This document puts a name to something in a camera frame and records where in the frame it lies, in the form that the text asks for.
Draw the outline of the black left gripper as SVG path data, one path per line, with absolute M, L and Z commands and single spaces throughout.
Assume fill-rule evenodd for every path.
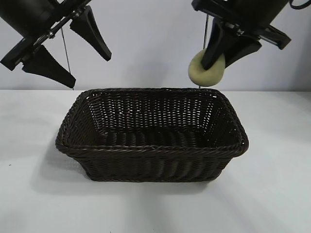
M 74 88 L 76 79 L 40 44 L 54 37 L 63 25 L 73 19 L 70 29 L 109 61 L 112 53 L 100 34 L 91 7 L 86 6 L 88 3 L 88 0 L 64 0 L 61 3 L 56 0 L 2 0 L 0 17 L 23 39 L 2 58 L 1 63 L 14 70 L 22 60 L 24 72 Z

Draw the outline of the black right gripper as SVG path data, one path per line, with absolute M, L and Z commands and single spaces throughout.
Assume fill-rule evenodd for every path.
M 233 29 L 227 23 L 238 26 L 243 32 L 259 36 L 284 49 L 291 39 L 271 26 L 271 22 L 283 10 L 287 0 L 194 0 L 191 5 L 214 18 L 210 40 L 202 58 L 202 66 L 210 69 L 216 60 L 225 55 L 225 67 L 257 52 L 262 44 L 256 37 L 240 36 L 234 40 Z

